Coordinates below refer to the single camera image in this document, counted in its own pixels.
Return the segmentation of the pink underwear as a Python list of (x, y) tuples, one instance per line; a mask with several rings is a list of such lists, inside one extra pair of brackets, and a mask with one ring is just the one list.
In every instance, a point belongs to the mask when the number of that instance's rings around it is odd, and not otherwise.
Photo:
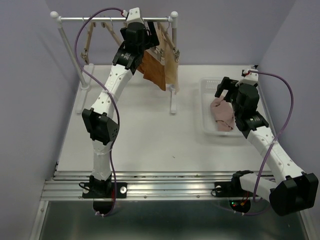
[(210, 112), (219, 132), (230, 132), (235, 128), (235, 115), (232, 107), (224, 97), (215, 98), (210, 104)]

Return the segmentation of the beige clip hanger brown underwear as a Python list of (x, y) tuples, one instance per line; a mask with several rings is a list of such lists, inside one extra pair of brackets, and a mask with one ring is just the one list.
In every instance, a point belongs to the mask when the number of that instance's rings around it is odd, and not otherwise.
[(155, 25), (156, 34), (159, 40), (159, 45), (156, 47), (152, 47), (147, 52), (155, 58), (158, 62), (160, 62), (163, 66), (165, 65), (165, 50), (166, 50), (166, 41), (164, 35), (161, 30), (162, 24), (157, 22)]

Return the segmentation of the brown orange underwear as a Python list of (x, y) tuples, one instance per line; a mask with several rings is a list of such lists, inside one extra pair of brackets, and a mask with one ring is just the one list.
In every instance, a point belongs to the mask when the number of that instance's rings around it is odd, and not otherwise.
[(153, 58), (147, 50), (144, 51), (142, 63), (137, 69), (143, 74), (143, 78), (151, 81), (162, 91), (166, 90), (164, 65)]

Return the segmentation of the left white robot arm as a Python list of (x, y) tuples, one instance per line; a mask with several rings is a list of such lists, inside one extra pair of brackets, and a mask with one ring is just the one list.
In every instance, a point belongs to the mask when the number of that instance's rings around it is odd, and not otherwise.
[(117, 193), (112, 162), (112, 148), (120, 130), (120, 122), (113, 120), (114, 116), (119, 116), (117, 101), (141, 65), (145, 51), (160, 44), (152, 21), (129, 23), (120, 32), (123, 42), (114, 56), (102, 91), (81, 114), (93, 145), (93, 170), (89, 181), (79, 184), (84, 199), (114, 198)]

